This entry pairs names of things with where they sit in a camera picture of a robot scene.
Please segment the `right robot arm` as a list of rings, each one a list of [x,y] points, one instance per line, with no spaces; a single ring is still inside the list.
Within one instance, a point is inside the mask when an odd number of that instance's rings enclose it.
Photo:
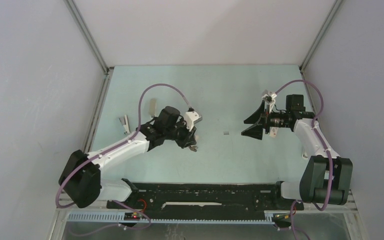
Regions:
[[[284,110],[274,111],[276,94],[266,92],[258,109],[243,122],[249,127],[242,136],[262,140],[279,128],[290,129],[299,139],[308,162],[298,182],[281,181],[280,190],[271,194],[271,204],[284,209],[291,200],[304,203],[344,205],[348,200],[353,163],[332,149],[320,130],[315,114],[306,111],[304,97],[290,94]]]

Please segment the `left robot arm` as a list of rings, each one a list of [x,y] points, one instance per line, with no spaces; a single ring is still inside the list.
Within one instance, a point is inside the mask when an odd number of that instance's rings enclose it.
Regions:
[[[201,120],[202,115],[193,108],[181,115],[176,108],[166,106],[157,117],[114,144],[88,153],[76,150],[59,177],[58,191],[65,192],[78,208],[86,208],[96,200],[116,200],[125,208],[133,208],[138,202],[133,185],[126,179],[106,179],[105,173],[165,141],[174,141],[182,149],[195,147],[196,124]]]

